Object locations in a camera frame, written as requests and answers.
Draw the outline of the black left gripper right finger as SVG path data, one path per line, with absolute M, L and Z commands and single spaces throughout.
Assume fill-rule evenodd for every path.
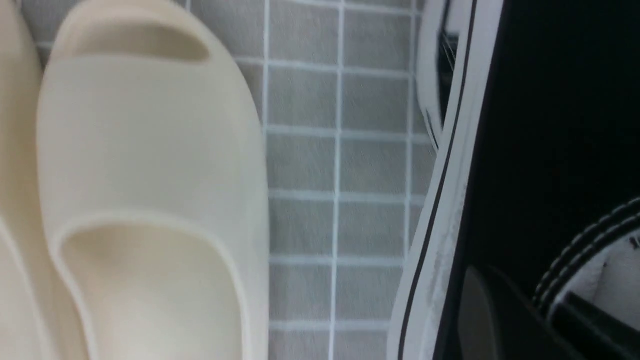
M 637 329 L 570 292 L 556 305 L 553 328 L 586 360 L 638 360 Z

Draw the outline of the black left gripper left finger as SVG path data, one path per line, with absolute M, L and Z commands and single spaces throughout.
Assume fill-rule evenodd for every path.
M 464 360 L 579 360 L 500 271 L 466 269 L 457 333 Z

